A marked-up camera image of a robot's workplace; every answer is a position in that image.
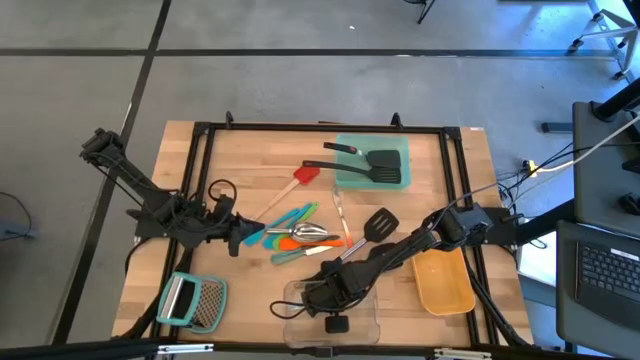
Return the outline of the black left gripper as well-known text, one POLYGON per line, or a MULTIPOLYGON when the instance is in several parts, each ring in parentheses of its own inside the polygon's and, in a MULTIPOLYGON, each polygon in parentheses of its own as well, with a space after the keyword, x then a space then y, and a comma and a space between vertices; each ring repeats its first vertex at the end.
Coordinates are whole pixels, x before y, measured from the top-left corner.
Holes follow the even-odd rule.
POLYGON ((242 239, 244 245, 256 243, 256 232, 262 231, 265 224, 251 219, 240 219, 239 222, 232 214, 235 200, 231 197, 219 197, 212 212, 203 218, 191 218, 187 228, 191 232, 203 234, 205 240, 222 238, 228 245, 231 257, 239 256, 239 246, 242 233, 253 233, 242 239))

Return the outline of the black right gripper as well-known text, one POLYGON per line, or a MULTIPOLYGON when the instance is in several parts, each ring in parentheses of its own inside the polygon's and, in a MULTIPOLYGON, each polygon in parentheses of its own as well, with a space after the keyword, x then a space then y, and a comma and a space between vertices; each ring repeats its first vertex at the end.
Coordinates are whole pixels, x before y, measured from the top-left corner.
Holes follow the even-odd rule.
MULTIPOLYGON (((369 262, 322 262, 321 270, 301 284, 301 301, 309 316, 319 312, 341 312, 361 297, 373 279, 369 262)), ((349 317, 333 314, 325 319, 328 334, 350 331, 349 317)))

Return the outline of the clear plastic container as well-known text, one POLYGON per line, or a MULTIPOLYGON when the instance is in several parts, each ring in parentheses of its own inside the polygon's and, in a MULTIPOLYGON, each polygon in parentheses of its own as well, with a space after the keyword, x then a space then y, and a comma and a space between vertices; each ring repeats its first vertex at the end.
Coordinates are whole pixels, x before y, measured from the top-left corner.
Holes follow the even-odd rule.
POLYGON ((377 293, 373 288, 355 307, 340 313, 319 312, 309 316, 301 301, 301 284, 292 281, 284 288, 283 304, 271 307, 278 315, 285 317, 283 338, 291 348, 319 346, 373 345, 380 338, 377 293), (343 334, 328 334, 325 331, 327 316, 333 314, 349 317, 350 331, 343 334))

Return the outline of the orange silicone spatula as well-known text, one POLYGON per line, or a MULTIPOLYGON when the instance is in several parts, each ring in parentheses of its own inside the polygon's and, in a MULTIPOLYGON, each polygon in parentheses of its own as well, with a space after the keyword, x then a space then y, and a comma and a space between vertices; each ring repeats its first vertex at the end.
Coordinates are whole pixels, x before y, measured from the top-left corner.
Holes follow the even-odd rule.
POLYGON ((324 240, 318 242, 298 242, 293 240, 292 238, 283 238, 277 249, 280 251, 293 251, 298 250, 303 247, 315 247, 315 246, 330 246, 330 247, 340 247, 343 246, 344 242, 341 240, 324 240))

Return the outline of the orange handled knife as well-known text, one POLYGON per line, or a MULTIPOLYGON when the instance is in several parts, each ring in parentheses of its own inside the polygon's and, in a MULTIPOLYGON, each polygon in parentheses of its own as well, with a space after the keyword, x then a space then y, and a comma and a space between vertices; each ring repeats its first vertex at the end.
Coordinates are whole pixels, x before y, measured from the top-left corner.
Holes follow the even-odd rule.
POLYGON ((350 249, 353 246, 353 237, 349 230, 347 220, 344 214, 344 209, 343 209, 342 200, 339 193, 339 188, 336 185, 332 187, 332 198, 342 224, 342 228, 345 235, 346 246, 348 249, 350 249))

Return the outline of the black slotted turner steel handle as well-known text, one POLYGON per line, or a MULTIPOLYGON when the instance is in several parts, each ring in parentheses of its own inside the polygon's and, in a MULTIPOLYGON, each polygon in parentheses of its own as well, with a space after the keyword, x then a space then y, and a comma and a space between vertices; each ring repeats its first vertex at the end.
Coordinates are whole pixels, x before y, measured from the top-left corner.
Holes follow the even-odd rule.
POLYGON ((382 207, 376 211, 363 226, 363 237, 351 248, 345 250, 340 256, 341 261, 345 261, 367 242, 380 243, 389 237, 398 227, 399 219, 387 208, 382 207))

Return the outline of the teal box grater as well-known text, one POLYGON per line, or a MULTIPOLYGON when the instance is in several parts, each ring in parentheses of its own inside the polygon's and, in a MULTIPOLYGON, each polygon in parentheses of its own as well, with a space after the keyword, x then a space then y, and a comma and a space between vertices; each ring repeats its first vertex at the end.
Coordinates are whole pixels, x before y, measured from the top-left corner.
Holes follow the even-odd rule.
POLYGON ((155 320, 207 334, 219 326, 228 301, 228 284, 215 276, 175 271, 161 292, 155 320))

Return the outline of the teal plastic container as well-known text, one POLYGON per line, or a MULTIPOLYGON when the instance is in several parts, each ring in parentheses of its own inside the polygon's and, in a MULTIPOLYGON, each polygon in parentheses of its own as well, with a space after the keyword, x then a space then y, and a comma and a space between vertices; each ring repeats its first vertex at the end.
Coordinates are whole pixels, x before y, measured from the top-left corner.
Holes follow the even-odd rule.
POLYGON ((363 153, 374 150, 396 150, 400 158, 401 182, 399 184, 375 183, 365 175, 343 170, 336 170, 335 181, 341 188, 401 190, 407 188, 411 182, 411 160, 409 139, 406 136, 382 136, 380 134, 339 133, 336 143, 351 145, 363 153))

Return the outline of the yellow plastic container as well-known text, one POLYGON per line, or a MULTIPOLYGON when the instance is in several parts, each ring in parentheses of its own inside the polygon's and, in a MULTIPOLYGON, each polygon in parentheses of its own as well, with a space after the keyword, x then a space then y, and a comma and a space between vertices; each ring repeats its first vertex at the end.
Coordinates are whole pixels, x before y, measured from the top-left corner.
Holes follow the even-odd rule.
POLYGON ((475 295, 461 249, 428 250, 411 258, 422 307, 435 316, 468 313, 475 295))

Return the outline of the black horizontal rig bar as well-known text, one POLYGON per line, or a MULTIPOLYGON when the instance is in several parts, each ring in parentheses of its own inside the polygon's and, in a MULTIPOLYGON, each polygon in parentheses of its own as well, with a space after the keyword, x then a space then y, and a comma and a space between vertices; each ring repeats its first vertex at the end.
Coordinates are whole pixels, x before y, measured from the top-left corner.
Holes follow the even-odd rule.
MULTIPOLYGON (((176 343, 172 338, 158 337, 145 339, 111 339, 107 341, 71 343, 62 345, 42 345, 0 349, 0 360, 127 360, 150 357, 157 354, 160 345, 213 344, 213 352, 283 353, 288 355, 309 355, 315 358, 332 359, 341 355, 353 356, 420 356, 427 360, 433 357, 437 348, 451 347, 398 347, 398 346, 319 346, 290 348, 283 344, 238 343, 238 342, 193 342, 176 343)), ((508 347, 478 344, 467 348, 453 348, 489 352, 493 360, 628 360, 616 357, 601 357, 578 353, 547 351, 536 347, 508 347)))

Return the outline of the black slanted support beam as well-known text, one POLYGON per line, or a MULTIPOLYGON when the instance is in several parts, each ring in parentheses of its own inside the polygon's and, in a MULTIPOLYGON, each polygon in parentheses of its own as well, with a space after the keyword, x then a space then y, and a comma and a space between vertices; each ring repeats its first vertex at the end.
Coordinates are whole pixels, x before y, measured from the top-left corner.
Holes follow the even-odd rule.
POLYGON ((516 227, 515 244, 522 246, 554 231, 559 221, 574 222, 575 219, 575 200, 571 199, 535 217, 533 220, 518 225, 516 227))

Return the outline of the grey desk surface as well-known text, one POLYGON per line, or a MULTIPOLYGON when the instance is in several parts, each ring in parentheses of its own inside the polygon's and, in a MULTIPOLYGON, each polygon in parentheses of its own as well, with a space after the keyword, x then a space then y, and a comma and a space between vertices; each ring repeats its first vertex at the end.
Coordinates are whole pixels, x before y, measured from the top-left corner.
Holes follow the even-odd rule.
POLYGON ((640 238, 640 215, 619 204, 624 195, 640 197, 640 174, 622 168, 624 162, 640 157, 640 139, 622 128, 631 119, 625 114, 620 120, 603 122, 592 115, 588 103, 573 104, 574 156, 598 147, 573 166, 575 215, 581 223, 640 238))
POLYGON ((640 332, 599 316, 575 299, 578 242, 615 248, 640 257, 640 239, 566 221, 557 223, 556 236, 556 321, 559 336, 611 356, 640 360, 640 332))

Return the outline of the black tripod leg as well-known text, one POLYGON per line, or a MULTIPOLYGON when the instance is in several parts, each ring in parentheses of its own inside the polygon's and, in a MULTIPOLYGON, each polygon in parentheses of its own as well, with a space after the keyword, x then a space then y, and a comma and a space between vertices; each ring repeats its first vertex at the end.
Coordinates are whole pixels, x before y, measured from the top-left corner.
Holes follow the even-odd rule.
POLYGON ((403 0, 403 1, 408 4, 421 6, 420 15, 417 20, 418 25, 420 25, 424 21, 425 17, 430 12, 431 8, 436 2, 436 0, 403 0))

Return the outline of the black laptop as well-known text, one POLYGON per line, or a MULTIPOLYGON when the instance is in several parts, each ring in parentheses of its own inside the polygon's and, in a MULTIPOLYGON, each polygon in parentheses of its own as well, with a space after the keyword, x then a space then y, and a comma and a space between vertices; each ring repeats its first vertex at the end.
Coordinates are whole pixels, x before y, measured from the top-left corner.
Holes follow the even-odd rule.
POLYGON ((580 305, 640 332, 640 257, 580 241, 576 277, 575 299, 580 305))

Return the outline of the black desk device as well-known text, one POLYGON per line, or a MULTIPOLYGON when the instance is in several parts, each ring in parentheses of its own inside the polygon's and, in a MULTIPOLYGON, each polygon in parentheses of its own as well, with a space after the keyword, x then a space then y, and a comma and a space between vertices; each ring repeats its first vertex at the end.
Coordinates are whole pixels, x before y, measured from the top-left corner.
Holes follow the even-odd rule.
POLYGON ((627 193, 618 198, 619 206, 628 214, 640 216, 640 195, 627 193))

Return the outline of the black desk beam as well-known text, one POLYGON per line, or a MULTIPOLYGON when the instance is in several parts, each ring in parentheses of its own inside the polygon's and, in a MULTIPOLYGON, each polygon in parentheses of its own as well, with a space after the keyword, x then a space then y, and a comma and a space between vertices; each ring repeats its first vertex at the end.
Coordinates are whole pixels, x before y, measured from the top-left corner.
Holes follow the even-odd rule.
POLYGON ((640 104, 640 93, 620 91, 604 103, 592 101, 591 114, 603 122, 613 122, 623 110, 630 110, 640 104))

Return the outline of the black aluminium table frame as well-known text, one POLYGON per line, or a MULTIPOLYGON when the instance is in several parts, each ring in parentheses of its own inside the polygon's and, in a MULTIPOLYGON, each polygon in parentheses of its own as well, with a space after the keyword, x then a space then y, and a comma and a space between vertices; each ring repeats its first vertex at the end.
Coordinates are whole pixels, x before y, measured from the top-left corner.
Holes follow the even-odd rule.
MULTIPOLYGON (((191 192, 207 192, 218 178, 232 181, 239 191, 237 209, 252 216, 266 204, 267 220, 309 202, 318 204, 315 219, 360 235, 364 221, 385 207, 398 217, 395 240, 406 237, 431 212, 444 207, 469 187, 473 199, 485 207, 500 203, 486 133, 481 128, 442 130, 416 126, 346 126, 343 124, 215 123, 199 136, 187 121, 170 121, 156 143, 153 181, 163 188, 187 185, 191 192), (340 134, 404 136, 409 141, 411 185, 403 190, 349 190, 343 196, 346 214, 339 217, 331 189, 334 175, 324 170, 309 185, 276 194, 291 182, 306 159, 326 161, 325 143, 340 134)), ((184 343, 204 342, 215 351, 283 352, 284 321, 273 316, 270 304, 283 296, 287 283, 315 274, 321 257, 314 255, 274 266, 259 245, 242 246, 230 256, 225 243, 214 240, 194 252, 191 271, 228 281, 230 304, 221 325, 210 334, 182 331, 184 343)), ((353 345, 355 355, 418 356, 430 348, 467 348, 473 336, 465 315, 436 316, 419 301, 413 267, 383 275, 376 284, 380 337, 374 345, 353 345)))

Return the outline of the silver rig bracket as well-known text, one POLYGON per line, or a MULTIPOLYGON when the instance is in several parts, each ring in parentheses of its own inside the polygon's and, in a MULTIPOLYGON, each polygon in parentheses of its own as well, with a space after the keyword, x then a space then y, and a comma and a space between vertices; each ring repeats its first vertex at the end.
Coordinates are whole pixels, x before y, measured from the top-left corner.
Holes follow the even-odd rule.
POLYGON ((158 355, 177 355, 189 353, 213 352, 213 344, 174 344, 160 345, 157 350, 158 355))
POLYGON ((433 357, 437 360, 493 360, 489 352, 453 348, 437 348, 433 357))

